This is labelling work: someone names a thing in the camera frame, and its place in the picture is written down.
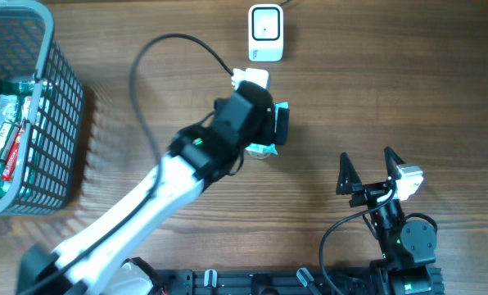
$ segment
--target wooden table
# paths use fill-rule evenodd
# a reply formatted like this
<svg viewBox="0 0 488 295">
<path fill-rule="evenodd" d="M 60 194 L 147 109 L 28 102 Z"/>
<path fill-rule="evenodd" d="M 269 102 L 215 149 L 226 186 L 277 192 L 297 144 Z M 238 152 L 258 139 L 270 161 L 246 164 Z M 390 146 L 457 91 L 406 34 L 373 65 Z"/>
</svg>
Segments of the wooden table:
<svg viewBox="0 0 488 295">
<path fill-rule="evenodd" d="M 247 58 L 251 2 L 49 4 L 56 38 L 87 85 L 75 201 L 48 218 L 0 218 L 0 294 L 15 288 L 18 260 L 34 243 L 53 248 L 90 225 L 154 166 L 128 100 L 127 77 L 144 43 L 191 34 L 229 65 L 272 75 L 289 102 L 288 143 L 278 157 L 246 157 L 237 177 L 214 184 L 169 218 L 133 256 L 156 268 L 317 267 L 328 226 L 359 208 L 337 196 L 347 151 L 365 183 L 385 178 L 382 150 L 418 163 L 425 181 L 403 204 L 439 223 L 437 266 L 448 294 L 488 294 L 488 2 L 295 0 L 285 7 L 284 58 Z M 164 150 L 179 128 L 232 92 L 202 48 L 168 40 L 139 71 L 140 101 Z M 362 220 L 332 234 L 330 266 L 381 256 Z"/>
</svg>

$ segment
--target red item in basket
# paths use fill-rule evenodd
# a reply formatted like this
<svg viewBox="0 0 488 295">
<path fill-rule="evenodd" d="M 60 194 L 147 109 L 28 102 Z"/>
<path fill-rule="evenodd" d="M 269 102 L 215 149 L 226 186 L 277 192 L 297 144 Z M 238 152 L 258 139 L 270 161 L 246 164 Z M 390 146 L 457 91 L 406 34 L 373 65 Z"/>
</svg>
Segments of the red item in basket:
<svg viewBox="0 0 488 295">
<path fill-rule="evenodd" d="M 4 181 L 11 181 L 13 178 L 13 172 L 15 172 L 16 167 L 16 159 L 18 158 L 18 147 L 20 146 L 20 137 L 24 133 L 24 126 L 20 127 L 18 134 L 16 135 L 15 142 L 11 147 L 11 151 L 9 151 L 9 157 L 7 158 L 6 167 L 2 173 L 2 177 L 0 179 Z"/>
</svg>

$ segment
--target wooden surface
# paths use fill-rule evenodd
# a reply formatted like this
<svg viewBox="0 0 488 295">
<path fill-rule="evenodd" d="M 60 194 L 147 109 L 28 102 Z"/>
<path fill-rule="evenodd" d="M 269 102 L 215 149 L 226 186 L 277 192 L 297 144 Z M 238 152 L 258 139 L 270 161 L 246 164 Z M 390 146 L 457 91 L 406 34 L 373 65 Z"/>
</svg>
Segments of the wooden surface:
<svg viewBox="0 0 488 295">
<path fill-rule="evenodd" d="M 436 265 L 447 293 L 488 294 L 488 2 L 295 0 L 284 12 L 284 58 L 260 64 L 247 58 L 251 4 L 48 4 L 57 41 L 88 86 L 79 145 L 86 161 L 64 211 L 0 218 L 0 294 L 13 292 L 28 247 L 53 248 L 78 233 L 153 166 L 126 80 L 142 45 L 170 32 L 202 39 L 230 67 L 269 70 L 274 100 L 290 104 L 291 126 L 279 157 L 246 157 L 237 177 L 174 214 L 134 256 L 156 268 L 316 267 L 326 228 L 359 209 L 335 194 L 340 153 L 370 183 L 385 177 L 382 150 L 390 145 L 424 170 L 420 192 L 403 207 L 439 223 Z M 152 49 L 139 76 L 161 150 L 232 92 L 216 61 L 185 40 Z M 380 256 L 354 220 L 330 237 L 325 260 L 366 266 Z"/>
</svg>

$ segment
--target teal object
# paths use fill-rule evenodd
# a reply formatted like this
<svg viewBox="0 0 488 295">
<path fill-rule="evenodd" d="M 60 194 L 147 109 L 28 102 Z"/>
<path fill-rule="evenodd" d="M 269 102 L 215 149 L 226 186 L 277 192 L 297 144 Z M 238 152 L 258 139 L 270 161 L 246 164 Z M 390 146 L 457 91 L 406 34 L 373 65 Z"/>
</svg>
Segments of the teal object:
<svg viewBox="0 0 488 295">
<path fill-rule="evenodd" d="M 287 105 L 287 102 L 275 103 L 275 131 L 277 131 L 277 117 L 278 117 L 278 109 L 279 108 L 289 108 L 289 107 Z M 278 152 L 275 149 L 274 143 L 272 143 L 269 146 L 252 143 L 248 147 L 246 147 L 246 150 L 248 152 L 273 153 L 275 155 L 278 155 Z"/>
</svg>

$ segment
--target basket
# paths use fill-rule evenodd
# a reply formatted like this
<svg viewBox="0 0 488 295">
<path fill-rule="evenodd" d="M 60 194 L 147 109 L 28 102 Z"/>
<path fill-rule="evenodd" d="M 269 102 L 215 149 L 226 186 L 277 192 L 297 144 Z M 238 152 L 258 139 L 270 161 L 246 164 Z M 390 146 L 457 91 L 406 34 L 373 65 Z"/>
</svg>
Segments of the basket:
<svg viewBox="0 0 488 295">
<path fill-rule="evenodd" d="M 0 215 L 45 216 L 69 201 L 84 96 L 54 29 L 51 12 L 42 4 L 0 0 L 0 83 L 17 76 L 35 81 Z"/>
</svg>

